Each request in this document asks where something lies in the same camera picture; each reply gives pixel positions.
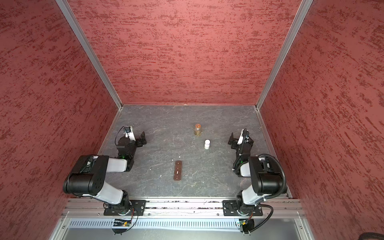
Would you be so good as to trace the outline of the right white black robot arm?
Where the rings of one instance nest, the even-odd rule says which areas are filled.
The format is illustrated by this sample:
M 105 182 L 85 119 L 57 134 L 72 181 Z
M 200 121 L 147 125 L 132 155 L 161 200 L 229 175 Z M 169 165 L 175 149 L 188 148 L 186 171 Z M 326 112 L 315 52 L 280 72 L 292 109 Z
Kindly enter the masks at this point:
M 260 216 L 261 204 L 279 197 L 288 190 L 287 178 L 280 162 L 270 154 L 251 155 L 254 141 L 247 129 L 239 138 L 231 134 L 228 145 L 236 151 L 233 172 L 242 178 L 250 178 L 251 185 L 241 190 L 235 200 L 223 201 L 225 216 Z

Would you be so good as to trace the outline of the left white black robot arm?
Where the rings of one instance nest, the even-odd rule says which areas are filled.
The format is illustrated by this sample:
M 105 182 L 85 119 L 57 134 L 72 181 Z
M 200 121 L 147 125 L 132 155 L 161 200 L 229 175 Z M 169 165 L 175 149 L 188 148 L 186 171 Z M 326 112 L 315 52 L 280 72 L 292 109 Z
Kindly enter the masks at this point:
M 67 176 L 63 192 L 77 197 L 89 197 L 102 202 L 105 216 L 143 216 L 145 200 L 130 200 L 127 191 L 106 182 L 107 173 L 132 170 L 137 148 L 147 144 L 145 132 L 135 138 L 131 127 L 116 143 L 118 156 L 82 155 Z

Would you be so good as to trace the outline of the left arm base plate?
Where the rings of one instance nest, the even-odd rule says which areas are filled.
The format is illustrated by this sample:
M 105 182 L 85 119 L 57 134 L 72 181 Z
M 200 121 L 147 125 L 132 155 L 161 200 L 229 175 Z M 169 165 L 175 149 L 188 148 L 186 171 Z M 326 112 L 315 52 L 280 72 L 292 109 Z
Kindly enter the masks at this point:
M 104 216 L 125 217 L 131 216 L 132 214 L 142 216 L 146 203 L 146 200 L 130 200 L 128 207 L 104 203 Z

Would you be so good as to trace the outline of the white pill bottle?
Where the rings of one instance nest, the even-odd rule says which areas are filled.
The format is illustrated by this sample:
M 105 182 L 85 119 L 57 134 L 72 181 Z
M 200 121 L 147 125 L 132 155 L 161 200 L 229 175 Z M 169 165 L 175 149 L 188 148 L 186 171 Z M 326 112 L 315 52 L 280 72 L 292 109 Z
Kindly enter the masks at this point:
M 204 142 L 204 149 L 208 150 L 210 148 L 211 141 L 210 140 L 205 140 Z

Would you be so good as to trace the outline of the brown pill organizer strip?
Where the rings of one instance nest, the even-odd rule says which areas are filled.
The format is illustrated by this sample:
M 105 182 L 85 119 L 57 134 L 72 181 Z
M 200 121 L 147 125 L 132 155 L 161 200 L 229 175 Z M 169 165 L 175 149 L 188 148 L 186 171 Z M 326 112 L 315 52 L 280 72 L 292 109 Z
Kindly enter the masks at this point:
M 182 161 L 175 162 L 175 170 L 174 170 L 174 181 L 180 181 L 182 178 Z

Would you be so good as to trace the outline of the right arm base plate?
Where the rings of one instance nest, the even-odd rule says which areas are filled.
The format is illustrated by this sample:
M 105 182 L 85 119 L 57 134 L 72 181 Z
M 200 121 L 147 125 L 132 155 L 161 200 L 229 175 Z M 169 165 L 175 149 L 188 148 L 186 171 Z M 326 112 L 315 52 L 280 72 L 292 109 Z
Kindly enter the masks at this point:
M 261 207 L 240 205 L 237 201 L 231 200 L 224 200 L 222 203 L 224 216 L 260 217 L 263 215 Z

